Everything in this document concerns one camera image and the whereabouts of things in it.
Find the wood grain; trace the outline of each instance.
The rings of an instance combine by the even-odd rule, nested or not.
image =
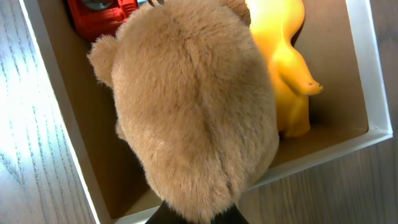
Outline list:
[[[398,2],[371,4],[394,138],[246,193],[251,224],[398,223]]]
[[[94,223],[18,0],[0,1],[0,223]]]

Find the yellow rubber duck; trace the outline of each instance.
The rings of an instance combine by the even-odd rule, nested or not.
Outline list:
[[[304,22],[302,0],[246,0],[251,33],[270,73],[277,104],[279,132],[289,138],[310,130],[308,96],[323,90],[304,58],[291,44]]]

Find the red toy car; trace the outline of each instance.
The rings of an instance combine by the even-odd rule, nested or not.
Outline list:
[[[106,9],[90,9],[90,0],[68,0],[77,32],[89,42],[101,34],[114,35],[132,11],[138,9],[137,0],[102,0]]]

